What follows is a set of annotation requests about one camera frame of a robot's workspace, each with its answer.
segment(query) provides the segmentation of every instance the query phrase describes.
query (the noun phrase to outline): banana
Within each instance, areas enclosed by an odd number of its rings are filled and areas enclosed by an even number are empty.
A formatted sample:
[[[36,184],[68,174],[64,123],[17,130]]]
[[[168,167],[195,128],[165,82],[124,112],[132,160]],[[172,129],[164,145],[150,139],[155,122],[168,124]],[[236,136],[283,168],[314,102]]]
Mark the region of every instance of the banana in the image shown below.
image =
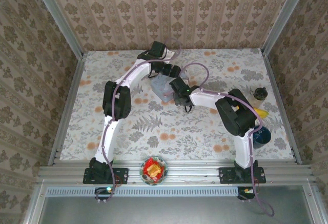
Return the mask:
[[[261,117],[261,119],[264,119],[269,115],[269,113],[265,110],[260,110],[260,109],[257,109],[257,108],[254,108],[254,110]]]

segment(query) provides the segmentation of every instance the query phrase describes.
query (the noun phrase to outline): clear plastic container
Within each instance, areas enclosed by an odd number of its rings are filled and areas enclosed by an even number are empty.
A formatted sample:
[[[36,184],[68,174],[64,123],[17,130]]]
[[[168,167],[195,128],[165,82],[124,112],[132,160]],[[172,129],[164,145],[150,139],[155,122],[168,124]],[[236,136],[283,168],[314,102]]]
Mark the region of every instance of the clear plastic container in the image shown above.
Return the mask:
[[[187,77],[182,73],[181,78],[185,79]],[[165,103],[173,99],[173,89],[170,86],[170,82],[174,79],[175,78],[166,75],[158,74],[150,81],[153,92]]]

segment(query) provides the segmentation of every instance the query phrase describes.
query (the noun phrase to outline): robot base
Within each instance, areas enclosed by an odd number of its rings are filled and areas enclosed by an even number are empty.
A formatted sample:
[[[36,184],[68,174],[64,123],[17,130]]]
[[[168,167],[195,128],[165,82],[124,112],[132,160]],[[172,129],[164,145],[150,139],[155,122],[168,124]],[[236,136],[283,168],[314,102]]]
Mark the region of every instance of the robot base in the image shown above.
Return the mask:
[[[101,163],[92,158],[90,167],[86,168],[83,176],[83,184],[113,184],[111,170],[106,163]],[[118,185],[128,183],[129,169],[128,168],[113,168],[115,181]]]
[[[243,169],[236,162],[235,167],[219,168],[219,177],[221,184],[251,184],[251,167]],[[264,169],[257,166],[257,160],[253,164],[254,178],[256,183],[266,183]]]

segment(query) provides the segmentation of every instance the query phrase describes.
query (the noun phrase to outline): patterned wallpaper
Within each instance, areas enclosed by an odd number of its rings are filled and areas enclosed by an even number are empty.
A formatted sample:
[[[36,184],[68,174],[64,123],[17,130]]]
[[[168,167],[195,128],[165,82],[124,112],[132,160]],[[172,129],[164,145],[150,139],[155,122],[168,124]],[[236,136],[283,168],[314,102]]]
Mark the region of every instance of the patterned wallpaper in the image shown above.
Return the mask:
[[[42,0],[0,0],[0,223],[23,218],[75,67]]]
[[[152,41],[169,37],[187,49],[261,48],[285,2],[56,1],[84,51],[146,49]]]
[[[328,209],[328,0],[300,0],[269,54],[305,163]]]

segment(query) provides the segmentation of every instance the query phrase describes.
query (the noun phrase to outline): metal bar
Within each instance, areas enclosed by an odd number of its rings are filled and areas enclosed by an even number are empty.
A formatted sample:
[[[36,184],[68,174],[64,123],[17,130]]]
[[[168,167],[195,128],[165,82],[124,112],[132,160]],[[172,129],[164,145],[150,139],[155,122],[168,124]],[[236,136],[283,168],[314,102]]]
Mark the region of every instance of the metal bar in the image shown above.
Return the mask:
[[[289,141],[289,143],[292,147],[292,150],[294,152],[294,156],[296,158],[297,163],[302,164],[301,155],[299,154],[299,151],[298,151],[298,148],[297,148],[297,145],[296,145],[296,142],[295,142],[295,138],[294,138],[294,135],[293,135],[293,132],[292,132],[292,129],[291,129],[291,125],[288,121],[286,110],[285,110],[285,108],[283,106],[283,103],[282,103],[282,99],[281,99],[281,96],[280,96],[280,93],[279,93],[279,89],[278,89],[278,86],[277,86],[277,83],[276,83],[276,79],[275,79],[275,76],[273,74],[273,71],[272,71],[272,68],[271,68],[271,65],[270,65],[270,62],[269,62],[269,58],[266,54],[264,55],[264,63],[265,63],[266,70],[268,72],[268,76],[269,76],[269,79],[270,79],[270,82],[271,82],[273,93],[275,94],[275,97],[276,97],[276,100],[277,100],[277,106],[278,106],[278,109],[279,109],[279,112],[280,112],[280,115],[281,115],[283,126],[285,127],[285,130],[286,130],[288,141]]]
[[[46,197],[95,197],[96,187],[48,187]],[[226,197],[238,196],[237,187],[119,187],[114,197]]]
[[[43,2],[47,6],[61,33],[64,35],[65,39],[67,40],[67,43],[74,52],[76,58],[80,59],[83,53],[82,47],[80,46],[78,40],[74,35],[74,32],[67,23],[64,14],[61,12],[58,4],[55,0],[43,0]]]
[[[128,186],[143,187],[145,183],[140,178],[141,161],[121,161],[113,166],[119,168],[129,168]],[[232,167],[232,161],[167,161],[169,173],[162,183],[163,186],[227,186],[220,184],[218,168]],[[265,186],[280,185],[303,185],[308,180],[315,181],[309,165],[286,164],[281,162],[271,163],[270,161],[259,164],[264,168],[267,184]],[[54,165],[52,167],[41,167],[39,171],[39,184],[49,186],[72,186],[81,185],[85,168],[89,165],[86,162],[79,164]],[[235,184],[234,186],[245,186],[245,184]]]
[[[72,84],[71,84],[70,90],[68,92],[66,104],[65,104],[65,107],[63,110],[63,115],[61,116],[61,119],[60,119],[59,127],[58,127],[56,137],[55,137],[55,142],[53,144],[50,158],[48,161],[49,166],[53,164],[57,150],[61,146],[63,146],[63,143],[65,141],[67,128],[68,128],[68,125],[69,125],[69,122],[71,119],[74,102],[75,102],[75,98],[76,98],[76,94],[77,94],[77,90],[78,90],[78,85],[80,83],[81,76],[83,74],[85,59],[86,59],[86,56],[84,56],[81,60],[79,60],[77,62],[75,73],[74,73],[73,80],[72,80]]]
[[[286,0],[284,3],[279,16],[276,19],[262,47],[262,50],[266,55],[269,55],[269,52],[277,41],[282,29],[286,25],[298,2],[299,0]]]
[[[35,186],[23,224],[39,223],[47,186]]]
[[[303,189],[314,223],[327,224],[327,212],[323,206],[318,187],[309,182],[303,186]]]

